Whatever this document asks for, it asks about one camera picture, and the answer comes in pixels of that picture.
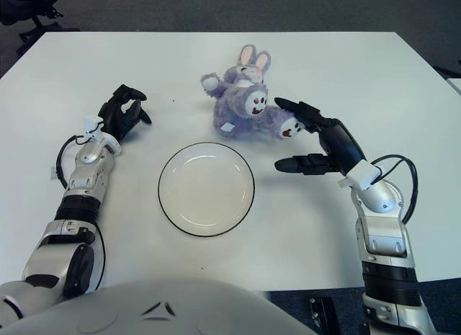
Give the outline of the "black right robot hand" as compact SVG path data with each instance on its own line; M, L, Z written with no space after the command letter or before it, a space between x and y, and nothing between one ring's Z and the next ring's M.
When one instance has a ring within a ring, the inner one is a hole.
M317 133L319 143L326 152L324 155L310 153L278 160L274 163L277 171L304 175L339 172L345 176L365 159L362 149L340 120L324 117L319 109L304 102L296 103L280 97L274 101L278 107L294 114L309 133Z

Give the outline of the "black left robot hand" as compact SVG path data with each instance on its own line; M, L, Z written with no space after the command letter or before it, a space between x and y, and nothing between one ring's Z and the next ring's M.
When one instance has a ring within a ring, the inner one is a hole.
M146 95L124 84L103 104L98 116L103 119L102 132L113 136L119 143L140 122L151 125L151 118L141 107Z

